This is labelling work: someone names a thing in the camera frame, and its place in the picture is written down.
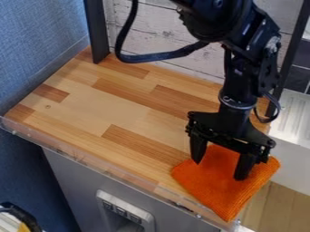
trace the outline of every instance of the gray wall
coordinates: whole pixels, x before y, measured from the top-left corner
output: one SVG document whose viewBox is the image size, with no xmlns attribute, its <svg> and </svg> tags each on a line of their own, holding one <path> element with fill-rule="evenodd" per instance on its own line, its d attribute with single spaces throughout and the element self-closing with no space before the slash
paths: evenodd
<svg viewBox="0 0 310 232">
<path fill-rule="evenodd" d="M 88 43 L 82 0 L 0 1 L 0 113 Z M 0 130 L 0 202 L 47 231 L 79 231 L 41 149 Z"/>
</svg>

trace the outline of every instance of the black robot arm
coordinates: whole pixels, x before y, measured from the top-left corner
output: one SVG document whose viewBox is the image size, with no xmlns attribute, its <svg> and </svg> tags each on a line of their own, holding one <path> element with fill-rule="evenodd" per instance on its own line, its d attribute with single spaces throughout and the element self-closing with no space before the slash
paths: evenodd
<svg viewBox="0 0 310 232">
<path fill-rule="evenodd" d="M 279 27 L 251 0 L 171 0 L 178 6 L 180 20 L 199 41 L 167 53 L 125 55 L 121 47 L 138 11 L 132 0 L 131 13 L 115 45 L 117 57 L 127 63 L 141 63 L 188 55 L 209 43 L 221 43 L 225 50 L 226 79 L 218 98 L 217 113 L 189 112 L 186 132 L 195 162 L 202 160 L 209 141 L 240 153 L 234 178 L 245 179 L 256 163 L 267 162 L 276 143 L 257 130 L 249 120 L 252 110 L 263 122 L 271 122 L 280 105 L 269 93 L 280 78 L 276 60 L 280 49 Z M 257 98 L 267 97 L 277 108 L 271 118 L 257 113 Z"/>
</svg>

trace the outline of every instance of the orange towel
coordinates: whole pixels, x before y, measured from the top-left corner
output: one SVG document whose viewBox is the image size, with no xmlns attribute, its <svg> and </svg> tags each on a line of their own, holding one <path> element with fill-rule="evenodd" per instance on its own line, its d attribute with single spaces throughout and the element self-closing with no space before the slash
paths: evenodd
<svg viewBox="0 0 310 232">
<path fill-rule="evenodd" d="M 233 176 L 238 157 L 234 151 L 211 145 L 199 165 L 188 159 L 171 174 L 203 205 L 229 222 L 280 167 L 276 158 L 270 157 L 267 164 L 255 165 L 247 179 L 236 181 Z"/>
</svg>

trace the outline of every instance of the metal frame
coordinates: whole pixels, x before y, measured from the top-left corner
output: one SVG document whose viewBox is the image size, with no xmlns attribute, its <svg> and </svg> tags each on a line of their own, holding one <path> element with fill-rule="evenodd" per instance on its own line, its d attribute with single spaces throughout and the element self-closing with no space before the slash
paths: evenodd
<svg viewBox="0 0 310 232">
<path fill-rule="evenodd" d="M 109 53 L 109 39 L 102 0 L 83 0 L 92 47 L 92 61 L 99 63 Z"/>
<path fill-rule="evenodd" d="M 297 48 L 300 44 L 300 41 L 303 37 L 306 23 L 308 21 L 310 14 L 310 1 L 304 0 L 303 5 L 301 7 L 298 19 L 295 24 L 295 29 L 292 35 L 292 39 L 290 44 L 288 45 L 287 52 L 286 52 L 286 58 L 283 61 L 282 68 L 281 68 L 281 80 L 278 84 L 278 87 L 275 88 L 273 95 L 279 100 L 282 94 L 283 89 L 286 85 L 287 76 L 289 74 L 290 68 L 293 64 L 293 61 L 295 59 L 295 54 L 297 52 Z M 275 113 L 275 106 L 270 102 L 268 105 L 268 109 L 266 111 L 266 116 L 271 117 Z"/>
</svg>

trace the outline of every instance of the table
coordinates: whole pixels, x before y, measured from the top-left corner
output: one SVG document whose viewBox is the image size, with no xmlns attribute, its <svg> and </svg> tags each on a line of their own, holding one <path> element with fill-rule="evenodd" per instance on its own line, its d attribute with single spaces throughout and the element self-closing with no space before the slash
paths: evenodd
<svg viewBox="0 0 310 232">
<path fill-rule="evenodd" d="M 45 150 L 229 230 L 235 222 L 222 221 L 170 176 L 189 158 L 187 112 L 217 111 L 220 88 L 155 65 L 120 63 L 113 54 L 93 64 L 86 49 L 10 110 L 3 124 Z"/>
</svg>

